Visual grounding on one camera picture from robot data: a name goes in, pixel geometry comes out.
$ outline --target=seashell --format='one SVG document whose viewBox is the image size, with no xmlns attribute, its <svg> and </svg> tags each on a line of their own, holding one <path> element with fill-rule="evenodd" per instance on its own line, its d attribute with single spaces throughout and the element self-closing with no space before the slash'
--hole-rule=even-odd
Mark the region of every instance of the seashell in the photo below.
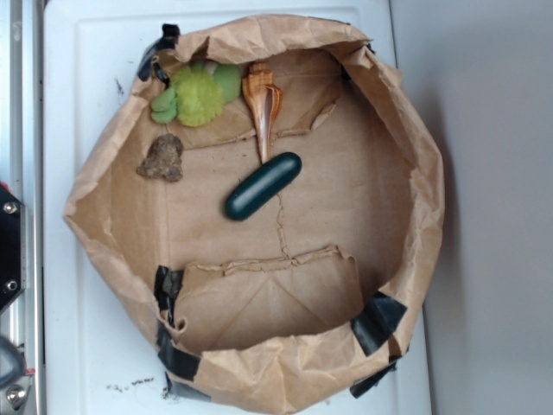
<svg viewBox="0 0 553 415">
<path fill-rule="evenodd" d="M 283 91 L 274 84 L 274 80 L 275 75 L 263 61 L 252 63 L 250 73 L 242 79 L 242 92 L 255 123 L 261 163 L 271 158 L 270 128 L 282 106 Z"/>
</svg>

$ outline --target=brown rock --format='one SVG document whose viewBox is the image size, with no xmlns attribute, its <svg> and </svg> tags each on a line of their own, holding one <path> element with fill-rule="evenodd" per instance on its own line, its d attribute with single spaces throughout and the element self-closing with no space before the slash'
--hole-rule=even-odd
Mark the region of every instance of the brown rock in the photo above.
<svg viewBox="0 0 553 415">
<path fill-rule="evenodd" d="M 137 169 L 140 176 L 178 182 L 182 178 L 182 142 L 173 134 L 158 137 Z"/>
</svg>

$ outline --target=white surface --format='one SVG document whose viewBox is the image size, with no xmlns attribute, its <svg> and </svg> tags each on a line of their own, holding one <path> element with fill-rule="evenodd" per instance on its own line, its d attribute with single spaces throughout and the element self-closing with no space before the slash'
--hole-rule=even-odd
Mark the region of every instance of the white surface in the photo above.
<svg viewBox="0 0 553 415">
<path fill-rule="evenodd" d="M 553 3 L 391 4 L 404 87 L 447 168 L 425 310 L 434 414 L 552 413 Z"/>
<path fill-rule="evenodd" d="M 183 32 L 258 12 L 294 12 L 350 22 L 376 39 L 393 63 L 386 1 L 265 3 L 244 7 L 214 1 L 52 0 L 45 38 L 45 301 L 49 414 L 222 413 L 240 410 L 184 399 L 162 399 L 164 371 L 155 350 L 92 268 L 61 219 L 73 179 L 100 132 L 126 100 L 144 49 L 164 22 Z M 118 84 L 124 94 L 118 94 Z M 407 357 L 359 400 L 344 391 L 305 411 L 312 414 L 428 415 L 423 325 Z M 136 384 L 136 380 L 154 378 Z"/>
</svg>

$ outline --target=white tray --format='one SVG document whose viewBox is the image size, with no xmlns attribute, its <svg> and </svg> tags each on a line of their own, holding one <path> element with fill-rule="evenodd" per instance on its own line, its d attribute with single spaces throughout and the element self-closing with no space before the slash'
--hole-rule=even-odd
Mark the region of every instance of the white tray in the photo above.
<svg viewBox="0 0 553 415">
<path fill-rule="evenodd" d="M 156 351 L 92 268 L 61 215 L 73 179 L 124 103 L 144 49 L 165 22 L 183 33 L 258 13 L 349 22 L 394 65 L 387 0 L 51 0 L 45 16 L 44 203 L 48 414 L 240 414 L 239 409 L 163 396 Z M 304 414 L 429 415 L 422 318 L 410 352 L 360 399 L 348 391 Z"/>
</svg>

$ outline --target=dark green cucumber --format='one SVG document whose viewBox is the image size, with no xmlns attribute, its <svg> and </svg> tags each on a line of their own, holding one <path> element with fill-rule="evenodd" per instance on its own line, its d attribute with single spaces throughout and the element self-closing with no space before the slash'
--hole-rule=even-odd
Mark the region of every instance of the dark green cucumber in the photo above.
<svg viewBox="0 0 553 415">
<path fill-rule="evenodd" d="M 271 197 L 288 186 L 302 170 L 302 159 L 294 153 L 272 158 L 249 175 L 225 202 L 225 213 L 233 220 L 249 218 Z"/>
</svg>

